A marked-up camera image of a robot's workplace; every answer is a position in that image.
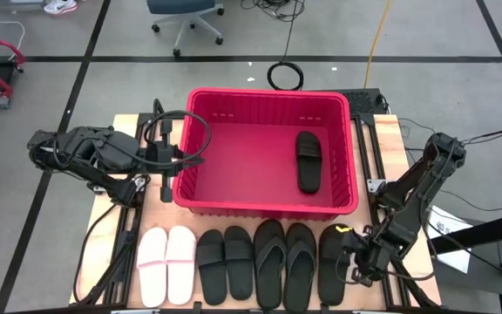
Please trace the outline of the black perforated electronics box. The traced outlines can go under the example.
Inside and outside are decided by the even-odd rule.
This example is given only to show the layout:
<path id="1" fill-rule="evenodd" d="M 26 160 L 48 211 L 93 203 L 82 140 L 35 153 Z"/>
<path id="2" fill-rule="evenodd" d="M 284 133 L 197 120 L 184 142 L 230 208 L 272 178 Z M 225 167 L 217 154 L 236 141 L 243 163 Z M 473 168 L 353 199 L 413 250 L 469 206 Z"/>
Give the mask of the black perforated electronics box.
<path id="1" fill-rule="evenodd" d="M 349 102 L 349 110 L 352 116 L 359 114 L 386 114 L 387 109 L 383 103 L 383 95 L 378 88 L 347 89 L 341 94 Z"/>

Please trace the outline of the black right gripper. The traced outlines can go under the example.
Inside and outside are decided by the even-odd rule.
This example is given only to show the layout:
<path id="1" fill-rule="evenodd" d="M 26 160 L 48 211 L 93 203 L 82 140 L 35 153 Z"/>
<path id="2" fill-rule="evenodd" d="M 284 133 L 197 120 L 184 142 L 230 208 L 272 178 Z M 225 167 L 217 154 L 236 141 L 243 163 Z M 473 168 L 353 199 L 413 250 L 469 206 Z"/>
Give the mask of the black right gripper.
<path id="1" fill-rule="evenodd" d="M 344 251 L 348 255 L 355 254 L 356 267 L 351 278 L 364 286 L 381 281 L 388 272 L 391 258 L 397 254 L 397 245 L 379 235 L 373 226 L 365 226 L 363 235 L 355 231 L 344 232 L 343 242 L 359 242 L 346 244 Z"/>

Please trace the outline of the person's foot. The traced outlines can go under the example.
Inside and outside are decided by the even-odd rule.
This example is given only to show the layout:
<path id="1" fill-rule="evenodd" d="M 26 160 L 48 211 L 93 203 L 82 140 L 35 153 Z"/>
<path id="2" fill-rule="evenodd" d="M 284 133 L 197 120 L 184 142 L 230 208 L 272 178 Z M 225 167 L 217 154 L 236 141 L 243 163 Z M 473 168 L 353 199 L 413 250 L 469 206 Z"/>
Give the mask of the person's foot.
<path id="1" fill-rule="evenodd" d="M 59 16 L 77 9 L 76 0 L 50 0 L 44 6 L 44 12 L 51 16 Z"/>

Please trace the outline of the pink slide sandal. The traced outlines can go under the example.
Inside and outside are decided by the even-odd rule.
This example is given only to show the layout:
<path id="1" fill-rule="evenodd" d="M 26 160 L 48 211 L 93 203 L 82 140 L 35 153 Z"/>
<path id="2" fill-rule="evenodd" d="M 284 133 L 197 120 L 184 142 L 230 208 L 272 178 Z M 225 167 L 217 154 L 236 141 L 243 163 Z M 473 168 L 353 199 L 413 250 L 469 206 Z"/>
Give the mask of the pink slide sandal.
<path id="1" fill-rule="evenodd" d="M 148 229 L 137 249 L 140 295 L 147 308 L 158 307 L 166 299 L 167 234 L 162 228 Z"/>
<path id="2" fill-rule="evenodd" d="M 174 305 L 186 304 L 193 295 L 196 237 L 185 226 L 170 229 L 166 246 L 167 297 Z"/>

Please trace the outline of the grey-blue office chair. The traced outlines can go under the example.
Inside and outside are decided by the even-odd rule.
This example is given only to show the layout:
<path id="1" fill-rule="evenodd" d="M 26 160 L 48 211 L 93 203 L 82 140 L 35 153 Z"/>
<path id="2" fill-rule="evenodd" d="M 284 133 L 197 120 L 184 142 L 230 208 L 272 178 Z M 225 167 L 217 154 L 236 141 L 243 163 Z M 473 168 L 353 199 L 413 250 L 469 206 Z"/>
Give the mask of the grey-blue office chair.
<path id="1" fill-rule="evenodd" d="M 173 56 L 179 58 L 180 43 L 187 29 L 194 29 L 198 24 L 210 33 L 215 35 L 215 43 L 223 45 L 223 35 L 202 17 L 210 12 L 215 12 L 218 16 L 224 15 L 224 6 L 216 0 L 146 0 L 147 7 L 151 14 L 160 15 L 151 26 L 154 33 L 160 32 L 161 24 L 181 22 L 180 31 L 173 47 Z"/>

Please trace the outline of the black slide sandal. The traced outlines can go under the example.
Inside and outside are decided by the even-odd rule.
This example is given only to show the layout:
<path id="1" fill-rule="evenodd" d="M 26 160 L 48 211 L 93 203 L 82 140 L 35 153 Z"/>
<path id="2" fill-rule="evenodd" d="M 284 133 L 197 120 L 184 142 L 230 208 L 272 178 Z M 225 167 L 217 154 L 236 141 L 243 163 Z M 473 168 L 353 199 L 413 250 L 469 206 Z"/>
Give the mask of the black slide sandal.
<path id="1" fill-rule="evenodd" d="M 225 263 L 233 299 L 247 300 L 253 293 L 254 252 L 248 232 L 239 226 L 225 230 Z"/>
<path id="2" fill-rule="evenodd" d="M 205 302 L 222 304 L 227 296 L 227 279 L 224 239 L 218 229 L 210 229 L 200 237 L 196 246 L 196 264 Z"/>
<path id="3" fill-rule="evenodd" d="M 311 132 L 302 131 L 295 141 L 297 182 L 304 194 L 315 194 L 321 186 L 322 146 Z"/>
<path id="4" fill-rule="evenodd" d="M 350 255 L 342 246 L 343 233 L 329 225 L 321 234 L 318 245 L 317 291 L 320 300 L 328 306 L 339 305 L 343 301 L 346 275 L 350 266 Z"/>

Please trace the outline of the red plastic bin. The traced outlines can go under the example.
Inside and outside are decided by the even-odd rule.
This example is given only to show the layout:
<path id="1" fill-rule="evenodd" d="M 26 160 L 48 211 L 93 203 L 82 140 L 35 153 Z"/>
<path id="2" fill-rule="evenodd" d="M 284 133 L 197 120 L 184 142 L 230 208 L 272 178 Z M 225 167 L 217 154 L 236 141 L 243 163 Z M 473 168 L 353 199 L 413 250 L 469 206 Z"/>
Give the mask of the red plastic bin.
<path id="1" fill-rule="evenodd" d="M 180 148 L 203 163 L 173 181 L 173 200 L 196 215 L 331 220 L 359 202 L 348 100 L 337 92 L 201 87 L 190 92 Z M 322 146 L 315 194 L 298 187 L 295 141 L 313 133 Z"/>

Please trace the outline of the black flip-flop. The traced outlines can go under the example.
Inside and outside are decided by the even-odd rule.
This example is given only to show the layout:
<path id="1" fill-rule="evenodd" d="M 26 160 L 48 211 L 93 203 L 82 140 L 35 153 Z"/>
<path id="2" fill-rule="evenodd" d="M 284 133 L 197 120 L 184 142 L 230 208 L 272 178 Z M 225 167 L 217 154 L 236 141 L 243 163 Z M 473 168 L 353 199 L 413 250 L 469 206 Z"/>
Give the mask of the black flip-flop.
<path id="1" fill-rule="evenodd" d="M 256 300 L 262 310 L 274 310 L 282 302 L 282 270 L 287 257 L 281 223 L 275 219 L 262 222 L 254 233 L 253 245 Z"/>
<path id="2" fill-rule="evenodd" d="M 288 254 L 283 305 L 291 314 L 303 313 L 309 307 L 315 276 L 316 240 L 305 224 L 297 222 L 289 227 L 286 243 Z"/>

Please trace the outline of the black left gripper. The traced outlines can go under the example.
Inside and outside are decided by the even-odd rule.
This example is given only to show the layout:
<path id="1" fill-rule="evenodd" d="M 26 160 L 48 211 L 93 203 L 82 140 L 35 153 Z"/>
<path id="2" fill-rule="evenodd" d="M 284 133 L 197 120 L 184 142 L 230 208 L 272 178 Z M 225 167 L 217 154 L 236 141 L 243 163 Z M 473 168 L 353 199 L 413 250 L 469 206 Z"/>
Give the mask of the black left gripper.
<path id="1" fill-rule="evenodd" d="M 178 174 L 174 165 L 177 156 L 177 147 L 171 143 L 173 121 L 171 119 L 150 120 L 145 131 L 146 158 L 150 161 L 150 173 L 161 175 L 160 199 L 173 200 L 173 189 L 170 179 Z M 200 155 L 191 155 L 179 159 L 182 167 L 197 167 L 204 159 Z"/>

